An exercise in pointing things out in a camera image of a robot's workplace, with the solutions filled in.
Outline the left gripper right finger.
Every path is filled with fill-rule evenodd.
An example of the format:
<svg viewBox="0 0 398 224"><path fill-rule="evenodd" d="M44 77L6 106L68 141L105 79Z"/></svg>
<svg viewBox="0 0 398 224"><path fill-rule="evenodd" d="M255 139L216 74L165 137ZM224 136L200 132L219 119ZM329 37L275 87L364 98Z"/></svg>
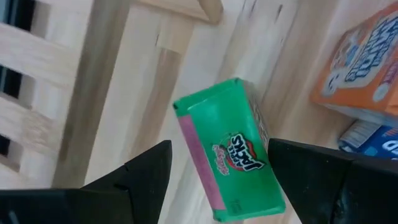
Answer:
<svg viewBox="0 0 398 224"><path fill-rule="evenodd" d="M398 161L277 138L268 155L302 224L398 224Z"/></svg>

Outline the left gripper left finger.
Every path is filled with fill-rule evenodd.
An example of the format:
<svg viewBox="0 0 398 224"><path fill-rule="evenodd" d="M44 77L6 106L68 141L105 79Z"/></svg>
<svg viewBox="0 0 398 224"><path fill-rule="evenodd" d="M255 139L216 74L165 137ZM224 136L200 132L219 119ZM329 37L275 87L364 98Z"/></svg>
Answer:
<svg viewBox="0 0 398 224"><path fill-rule="evenodd" d="M164 140L79 189L0 190L0 224L157 224L171 165Z"/></svg>

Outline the blue Frosted Flakes box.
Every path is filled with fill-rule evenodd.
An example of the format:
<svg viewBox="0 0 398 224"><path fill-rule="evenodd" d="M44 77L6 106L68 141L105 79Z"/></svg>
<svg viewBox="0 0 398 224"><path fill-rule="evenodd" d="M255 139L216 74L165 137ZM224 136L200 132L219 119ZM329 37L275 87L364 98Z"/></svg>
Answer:
<svg viewBox="0 0 398 224"><path fill-rule="evenodd" d="M398 161L398 128L355 121L339 138L341 151Z"/></svg>

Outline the green Apple Jacks box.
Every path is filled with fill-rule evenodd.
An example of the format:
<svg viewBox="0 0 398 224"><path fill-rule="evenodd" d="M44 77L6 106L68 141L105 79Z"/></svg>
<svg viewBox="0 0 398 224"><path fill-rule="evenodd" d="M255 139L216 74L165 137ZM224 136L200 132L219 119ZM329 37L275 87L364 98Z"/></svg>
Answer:
<svg viewBox="0 0 398 224"><path fill-rule="evenodd" d="M180 98L173 108L216 221L285 212L249 82L226 80Z"/></svg>

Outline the orange Mini Wheats box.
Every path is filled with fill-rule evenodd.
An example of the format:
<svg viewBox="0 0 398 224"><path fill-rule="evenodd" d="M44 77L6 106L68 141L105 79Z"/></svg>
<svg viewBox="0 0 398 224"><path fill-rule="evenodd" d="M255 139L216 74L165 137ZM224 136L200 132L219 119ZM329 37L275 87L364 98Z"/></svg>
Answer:
<svg viewBox="0 0 398 224"><path fill-rule="evenodd" d="M310 98L352 117L398 119L398 0L341 36Z"/></svg>

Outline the wooden slatted shelf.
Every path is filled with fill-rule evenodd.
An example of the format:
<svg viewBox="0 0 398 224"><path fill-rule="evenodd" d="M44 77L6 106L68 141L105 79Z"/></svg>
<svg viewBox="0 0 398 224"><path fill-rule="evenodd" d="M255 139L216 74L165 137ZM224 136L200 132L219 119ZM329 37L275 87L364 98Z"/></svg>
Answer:
<svg viewBox="0 0 398 224"><path fill-rule="evenodd" d="M0 190L80 187L88 172L131 4L217 24L221 0L35 0L37 14L66 44L0 22L0 66L35 81L34 102L0 92Z"/></svg>

